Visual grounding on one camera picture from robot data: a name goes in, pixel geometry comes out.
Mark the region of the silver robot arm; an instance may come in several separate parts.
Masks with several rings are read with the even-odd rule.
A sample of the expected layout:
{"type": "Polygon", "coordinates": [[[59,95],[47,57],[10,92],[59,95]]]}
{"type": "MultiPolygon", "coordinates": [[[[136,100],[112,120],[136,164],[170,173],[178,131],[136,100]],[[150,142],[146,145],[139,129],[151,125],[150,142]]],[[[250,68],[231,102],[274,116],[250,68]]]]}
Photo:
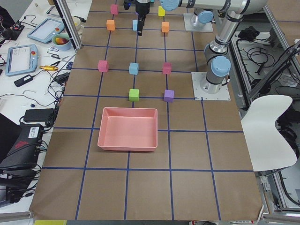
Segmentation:
{"type": "MultiPolygon", "coordinates": [[[[134,0],[138,14],[137,34],[142,36],[146,15],[150,12],[152,0],[134,0]]],[[[202,8],[194,8],[193,13],[183,14],[185,31],[212,32],[213,12],[202,8]]]]}
{"type": "Polygon", "coordinates": [[[225,11],[221,28],[215,39],[204,50],[208,65],[206,77],[200,81],[201,88],[207,93],[217,93],[222,81],[229,74],[231,62],[226,58],[228,45],[244,15],[253,14],[266,5],[266,0],[162,0],[166,11],[178,7],[202,8],[225,11]]]}

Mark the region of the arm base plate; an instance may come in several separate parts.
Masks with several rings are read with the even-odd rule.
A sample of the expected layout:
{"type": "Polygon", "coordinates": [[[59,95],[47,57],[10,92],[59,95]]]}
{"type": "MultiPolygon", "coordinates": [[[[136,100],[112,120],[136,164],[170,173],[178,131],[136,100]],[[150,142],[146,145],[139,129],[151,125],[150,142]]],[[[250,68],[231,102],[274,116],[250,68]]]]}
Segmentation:
{"type": "Polygon", "coordinates": [[[185,31],[189,32],[213,32],[212,23],[200,23],[194,13],[184,13],[185,31]]]}
{"type": "Polygon", "coordinates": [[[191,72],[194,99],[195,100],[214,100],[230,101],[230,94],[225,78],[220,84],[211,84],[206,79],[206,72],[191,72]]]}

